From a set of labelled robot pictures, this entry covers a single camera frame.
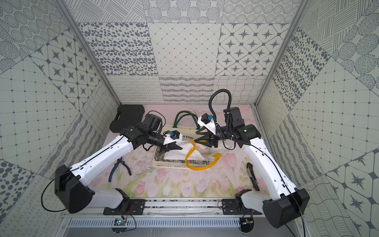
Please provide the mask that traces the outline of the yellow handled illustrated tote bag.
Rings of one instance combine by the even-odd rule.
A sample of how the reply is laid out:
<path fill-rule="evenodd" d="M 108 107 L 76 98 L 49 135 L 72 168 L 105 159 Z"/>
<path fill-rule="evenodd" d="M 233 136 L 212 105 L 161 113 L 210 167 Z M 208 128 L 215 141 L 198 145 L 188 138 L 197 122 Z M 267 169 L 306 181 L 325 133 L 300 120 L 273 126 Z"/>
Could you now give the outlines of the yellow handled illustrated tote bag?
<path fill-rule="evenodd" d="M 193 140 L 178 143 L 181 150 L 171 150 L 163 156 L 163 161 L 181 165 L 195 171 L 207 170 L 214 166 L 226 151 L 223 147 L 207 147 L 195 143 Z"/>

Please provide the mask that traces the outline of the starry night canvas tote bag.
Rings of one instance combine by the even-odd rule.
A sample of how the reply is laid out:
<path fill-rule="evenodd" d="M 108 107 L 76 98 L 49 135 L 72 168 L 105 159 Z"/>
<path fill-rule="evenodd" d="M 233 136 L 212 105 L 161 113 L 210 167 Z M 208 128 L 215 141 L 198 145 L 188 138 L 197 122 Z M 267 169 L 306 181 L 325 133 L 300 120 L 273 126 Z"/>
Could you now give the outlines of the starry night canvas tote bag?
<path fill-rule="evenodd" d="M 198 113 L 197 111 L 191 109 L 191 108 L 181 108 L 181 109 L 179 109 L 179 110 L 175 113 L 175 115 L 178 115 L 178 114 L 180 114 L 181 112 L 189 112 L 189 113 L 194 114 L 194 115 L 196 115 L 196 116 L 199 117 L 199 113 Z"/>

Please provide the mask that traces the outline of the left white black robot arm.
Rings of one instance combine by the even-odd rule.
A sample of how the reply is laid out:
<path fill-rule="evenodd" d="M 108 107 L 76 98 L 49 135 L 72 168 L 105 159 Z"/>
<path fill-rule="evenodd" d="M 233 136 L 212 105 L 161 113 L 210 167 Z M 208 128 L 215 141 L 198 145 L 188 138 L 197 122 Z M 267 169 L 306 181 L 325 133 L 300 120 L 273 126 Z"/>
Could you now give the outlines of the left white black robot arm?
<path fill-rule="evenodd" d="M 54 192 L 66 210 L 74 214 L 94 207 L 103 208 L 104 215 L 128 213 L 130 198 L 123 190 L 97 189 L 90 184 L 104 169 L 145 144 L 156 146 L 163 153 L 181 150 L 178 142 L 182 141 L 182 134 L 177 130 L 162 134 L 162 128 L 160 117 L 147 114 L 142 122 L 123 129 L 119 136 L 90 157 L 71 167 L 57 168 Z"/>

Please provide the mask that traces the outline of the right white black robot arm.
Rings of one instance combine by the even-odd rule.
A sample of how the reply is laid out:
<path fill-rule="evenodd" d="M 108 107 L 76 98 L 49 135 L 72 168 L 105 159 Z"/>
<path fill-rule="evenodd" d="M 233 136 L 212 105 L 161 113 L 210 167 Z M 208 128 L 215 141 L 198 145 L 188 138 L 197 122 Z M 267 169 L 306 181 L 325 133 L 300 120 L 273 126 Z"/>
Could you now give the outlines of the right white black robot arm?
<path fill-rule="evenodd" d="M 197 123 L 200 138 L 195 142 L 207 147 L 217 147 L 220 141 L 231 140 L 251 159 L 253 167 L 261 174 L 269 198 L 254 195 L 252 190 L 241 191 L 236 195 L 237 206 L 262 212 L 275 228 L 301 218 L 310 201 L 305 189 L 297 186 L 285 175 L 276 163 L 265 142 L 252 124 L 245 124 L 238 107 L 224 109 L 226 125 L 219 126 L 215 116 L 203 114 Z"/>

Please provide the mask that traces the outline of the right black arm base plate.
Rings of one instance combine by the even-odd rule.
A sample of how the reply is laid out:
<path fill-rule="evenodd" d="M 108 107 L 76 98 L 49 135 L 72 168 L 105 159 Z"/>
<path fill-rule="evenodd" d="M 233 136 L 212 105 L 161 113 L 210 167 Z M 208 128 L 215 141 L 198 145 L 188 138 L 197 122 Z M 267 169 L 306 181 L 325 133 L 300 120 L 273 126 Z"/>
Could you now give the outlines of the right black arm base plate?
<path fill-rule="evenodd" d="M 245 208 L 242 202 L 235 198 L 222 199 L 220 208 L 224 215 L 262 215 L 261 212 Z"/>

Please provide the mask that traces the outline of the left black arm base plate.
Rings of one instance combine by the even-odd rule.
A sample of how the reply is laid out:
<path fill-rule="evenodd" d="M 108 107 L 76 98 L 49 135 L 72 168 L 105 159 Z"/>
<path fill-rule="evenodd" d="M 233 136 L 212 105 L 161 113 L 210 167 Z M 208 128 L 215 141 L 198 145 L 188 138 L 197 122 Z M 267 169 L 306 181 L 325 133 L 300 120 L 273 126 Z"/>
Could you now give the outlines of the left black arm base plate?
<path fill-rule="evenodd" d="M 116 208 L 104 208 L 103 215 L 143 215 L 145 209 L 145 199 L 129 199 L 123 200 Z"/>

